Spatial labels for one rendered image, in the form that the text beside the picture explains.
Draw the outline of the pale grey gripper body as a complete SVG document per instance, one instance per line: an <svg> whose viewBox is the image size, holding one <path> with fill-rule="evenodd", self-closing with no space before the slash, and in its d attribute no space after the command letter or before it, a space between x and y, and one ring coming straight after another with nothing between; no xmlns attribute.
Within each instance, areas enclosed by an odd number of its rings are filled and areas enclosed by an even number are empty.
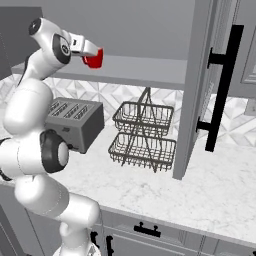
<svg viewBox="0 0 256 256"><path fill-rule="evenodd" d="M100 48L89 40L84 40L84 44L81 50L83 56L97 56Z"/></svg>

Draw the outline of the grey drawer front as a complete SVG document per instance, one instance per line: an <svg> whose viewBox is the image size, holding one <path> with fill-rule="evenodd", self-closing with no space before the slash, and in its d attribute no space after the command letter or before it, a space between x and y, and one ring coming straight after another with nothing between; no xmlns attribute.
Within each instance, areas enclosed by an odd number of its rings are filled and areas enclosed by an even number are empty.
<svg viewBox="0 0 256 256"><path fill-rule="evenodd" d="M144 223L144 226L152 229L154 225L158 226L158 230L161 232L161 237L153 237L150 235L135 232L133 227L140 222ZM102 224L104 226L105 235L109 231L122 231L138 235L143 238L153 239L158 242L176 245L184 247L186 249L194 250L200 255L200 245L202 236L200 234L193 234L189 231L184 231L179 228L173 228L164 226L152 221L143 220L142 218L135 218L126 216L119 213L113 213L110 211L102 211Z"/></svg>

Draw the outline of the grey open wall cabinet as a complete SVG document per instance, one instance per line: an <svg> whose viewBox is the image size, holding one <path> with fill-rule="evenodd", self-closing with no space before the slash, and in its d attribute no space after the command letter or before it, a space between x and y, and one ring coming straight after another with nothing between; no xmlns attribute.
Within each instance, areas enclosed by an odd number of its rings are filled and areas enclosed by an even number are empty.
<svg viewBox="0 0 256 256"><path fill-rule="evenodd" d="M61 28L104 50L91 70L80 58L58 78L159 88L185 83L196 0L0 0L0 6L39 7Z"/></svg>

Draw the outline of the grey four-slot toaster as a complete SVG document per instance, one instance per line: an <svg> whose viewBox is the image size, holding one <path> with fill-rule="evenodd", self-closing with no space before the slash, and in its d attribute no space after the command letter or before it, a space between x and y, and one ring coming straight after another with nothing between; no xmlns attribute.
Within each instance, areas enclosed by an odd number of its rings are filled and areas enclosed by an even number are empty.
<svg viewBox="0 0 256 256"><path fill-rule="evenodd" d="M45 121L70 150L85 154L104 129L103 104L96 101L58 97L53 100Z"/></svg>

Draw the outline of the red cup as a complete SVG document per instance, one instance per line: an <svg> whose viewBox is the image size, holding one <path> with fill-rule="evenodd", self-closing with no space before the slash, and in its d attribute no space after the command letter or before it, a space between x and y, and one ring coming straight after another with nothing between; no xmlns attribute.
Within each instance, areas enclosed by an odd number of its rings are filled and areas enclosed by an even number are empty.
<svg viewBox="0 0 256 256"><path fill-rule="evenodd" d="M83 56L82 61L91 69L99 69L103 62L103 49L100 48L96 56Z"/></svg>

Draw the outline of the grey wall socket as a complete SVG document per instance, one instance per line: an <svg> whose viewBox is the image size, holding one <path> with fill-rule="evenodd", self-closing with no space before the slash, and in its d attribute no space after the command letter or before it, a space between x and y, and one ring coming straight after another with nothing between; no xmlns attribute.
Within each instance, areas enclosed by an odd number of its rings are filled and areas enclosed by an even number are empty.
<svg viewBox="0 0 256 256"><path fill-rule="evenodd" d="M256 117L256 99L249 99L244 114Z"/></svg>

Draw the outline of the grey base cabinet door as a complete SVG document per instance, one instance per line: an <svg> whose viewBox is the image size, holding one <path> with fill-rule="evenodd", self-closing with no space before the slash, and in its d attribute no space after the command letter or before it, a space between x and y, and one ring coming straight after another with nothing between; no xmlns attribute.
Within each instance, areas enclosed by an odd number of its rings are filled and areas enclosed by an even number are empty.
<svg viewBox="0 0 256 256"><path fill-rule="evenodd" d="M43 216L36 215L27 212L27 215L33 225L36 236L39 240L40 245L45 256L52 256L55 251L61 246L61 236L59 234L60 222L49 219ZM97 243L100 245L100 251L102 256L107 256L106 246L103 240L103 231L101 220L98 220L96 224L89 229L91 231L96 231L98 233Z"/></svg>
<svg viewBox="0 0 256 256"><path fill-rule="evenodd" d="M113 256L199 256L199 253L184 247L158 242L122 231L109 231Z"/></svg>

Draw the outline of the grey closed wall cabinet door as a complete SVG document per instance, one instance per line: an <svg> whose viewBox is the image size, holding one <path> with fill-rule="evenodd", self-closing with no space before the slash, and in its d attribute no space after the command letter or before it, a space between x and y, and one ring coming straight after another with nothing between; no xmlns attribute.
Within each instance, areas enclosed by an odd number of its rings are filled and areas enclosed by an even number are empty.
<svg viewBox="0 0 256 256"><path fill-rule="evenodd" d="M229 95L256 97L256 0L237 0L233 24L243 25Z"/></svg>

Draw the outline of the dark grey open cabinet door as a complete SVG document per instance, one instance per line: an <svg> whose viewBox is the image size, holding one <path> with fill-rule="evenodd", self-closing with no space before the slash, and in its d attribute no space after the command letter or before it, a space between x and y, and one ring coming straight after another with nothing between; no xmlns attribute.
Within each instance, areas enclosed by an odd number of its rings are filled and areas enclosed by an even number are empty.
<svg viewBox="0 0 256 256"><path fill-rule="evenodd" d="M30 23L39 17L40 7L0 6L0 80L10 76L14 66L39 49L28 32Z"/></svg>

